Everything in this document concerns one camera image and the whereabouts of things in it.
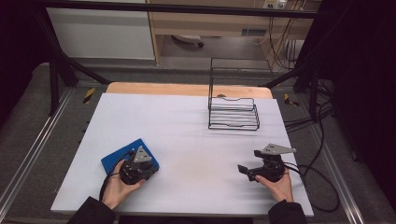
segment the human hand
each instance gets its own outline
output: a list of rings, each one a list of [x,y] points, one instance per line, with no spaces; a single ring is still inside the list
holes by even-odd
[[[114,174],[111,176],[106,185],[105,192],[103,194],[102,203],[107,205],[111,210],[122,204],[130,193],[140,188],[145,182],[144,179],[140,180],[134,185],[127,185],[120,179],[120,168],[124,161],[120,161],[114,168]]]
[[[283,174],[282,178],[275,183],[260,175],[256,175],[255,178],[271,191],[274,199],[278,203],[282,202],[283,200],[286,200],[288,203],[294,202],[293,193],[291,191],[289,169],[285,168],[285,173]]]

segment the person's left hand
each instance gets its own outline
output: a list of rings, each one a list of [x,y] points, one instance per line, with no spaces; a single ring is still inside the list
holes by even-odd
[[[107,205],[111,210],[122,204],[130,193],[140,188],[145,180],[140,180],[134,185],[127,185],[120,179],[120,168],[124,161],[120,161],[114,168],[114,174],[107,181],[107,186],[103,194],[102,203]]]

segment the black wire rack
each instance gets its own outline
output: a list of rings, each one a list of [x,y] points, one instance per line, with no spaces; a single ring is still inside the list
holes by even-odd
[[[223,62],[219,66],[215,66],[215,60],[222,60]],[[263,70],[265,70],[272,75],[268,61],[260,61],[260,63],[264,63],[266,66],[264,68],[258,68],[252,66],[240,67],[241,63],[236,63],[237,60],[246,62],[254,61],[224,58],[212,58],[211,60],[208,96],[209,129],[257,131],[260,128],[259,114],[253,98],[231,98],[224,95],[213,96],[215,80],[226,81],[232,79],[233,82],[242,80],[244,82],[253,81],[260,83],[263,80],[262,77],[252,78],[244,76],[246,71],[250,73],[254,71],[262,74]],[[236,77],[230,77],[230,73],[236,74]]]
[[[259,114],[252,98],[209,98],[209,129],[256,131]]]

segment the white tabletop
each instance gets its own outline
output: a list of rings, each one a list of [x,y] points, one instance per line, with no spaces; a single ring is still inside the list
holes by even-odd
[[[207,97],[105,93],[51,207],[76,212],[98,198],[106,173],[100,160],[142,138],[161,168],[117,208],[146,216],[256,217],[276,203],[261,184],[238,172],[262,166],[253,150],[290,147],[276,100],[255,99],[258,131],[209,130]],[[293,154],[283,161],[295,164]],[[290,173],[294,200],[313,216],[303,183]]]

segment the black sleeve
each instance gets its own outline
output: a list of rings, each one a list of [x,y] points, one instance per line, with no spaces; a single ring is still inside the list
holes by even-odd
[[[67,224],[112,224],[114,219],[116,219],[116,215],[110,208],[104,203],[89,197]]]
[[[287,203],[286,200],[274,205],[268,211],[271,224],[305,224],[306,218],[299,203]]]

